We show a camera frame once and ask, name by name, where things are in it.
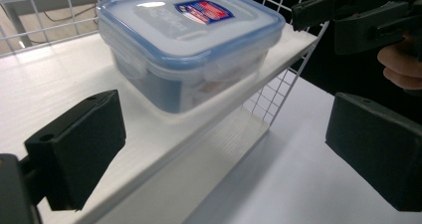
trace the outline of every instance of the white shelf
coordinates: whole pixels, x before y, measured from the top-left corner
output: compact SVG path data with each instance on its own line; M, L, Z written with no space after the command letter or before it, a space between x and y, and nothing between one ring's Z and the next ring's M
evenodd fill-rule
M2 130L0 151L14 153L23 158L26 155L23 142L32 133L79 101L96 93L117 89L127 132L126 146L109 166L84 210L77 213L51 212L46 201L39 204L45 223L73 223L79 220L98 219L128 194L139 190L141 184L153 182L154 178L170 178L160 177L161 174L150 177L158 168L164 171L160 173L165 173L166 168L171 169L164 164L172 157L179 155L178 158L185 156L188 157L186 160L191 158L200 161L200 158L188 151L191 148L187 146L212 135L208 133L210 128L228 116L279 72L290 66L316 40L315 36L294 32L292 27L287 25L281 41L270 50L264 65L256 75L243 80L192 112L180 115L161 112L140 95L114 67L109 48L100 35L1 58L0 110L1 119L7 121L2 121L0 124ZM245 118L239 113L244 112L234 112L228 119ZM236 133L236 125L227 125L224 121L221 123L222 126L219 124L216 128L229 132L233 130L233 133ZM248 125L253 129L259 127L258 132L254 137L250 137L251 142L231 144L231 147L239 153L236 154L235 161L230 164L215 166L216 170L219 170L214 179L215 185L268 128L258 119L254 121L248 119ZM218 146L220 138L213 136L206 142ZM204 155L199 151L201 148L197 150L199 156ZM187 165L183 164L183 160L180 162L180 167ZM209 163L209 165L217 164L217 161ZM198 191L199 199L204 197L215 186L214 184Z

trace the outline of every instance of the plastic food container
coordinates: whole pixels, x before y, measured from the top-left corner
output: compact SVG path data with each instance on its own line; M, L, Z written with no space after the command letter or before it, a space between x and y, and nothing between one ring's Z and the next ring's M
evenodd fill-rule
M176 113L256 72L285 25L251 0L104 0L99 19L119 70Z

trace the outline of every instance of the wire rack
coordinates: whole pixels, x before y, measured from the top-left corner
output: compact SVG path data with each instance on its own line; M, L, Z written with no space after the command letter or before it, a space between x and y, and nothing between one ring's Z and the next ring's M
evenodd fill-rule
M0 56L75 39L98 31L96 5L101 0L0 0ZM280 12L292 23L291 7L306 0L254 0ZM320 38L327 22L307 32ZM243 107L272 124L308 62L314 45L291 68L276 76L243 103Z

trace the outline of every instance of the container label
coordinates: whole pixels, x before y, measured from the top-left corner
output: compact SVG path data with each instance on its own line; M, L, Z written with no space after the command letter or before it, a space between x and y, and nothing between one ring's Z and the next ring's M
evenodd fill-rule
M207 0L178 3L174 7L185 17L205 25L235 17L229 10Z

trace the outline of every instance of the finger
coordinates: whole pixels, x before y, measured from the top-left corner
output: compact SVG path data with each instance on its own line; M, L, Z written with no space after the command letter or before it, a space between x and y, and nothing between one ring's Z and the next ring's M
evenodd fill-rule
M422 90L422 79L402 76L388 68L384 69L384 77L397 87L406 90Z
M378 61L397 74L422 78L422 63L415 56L408 55L402 50L403 44L384 47L378 53Z

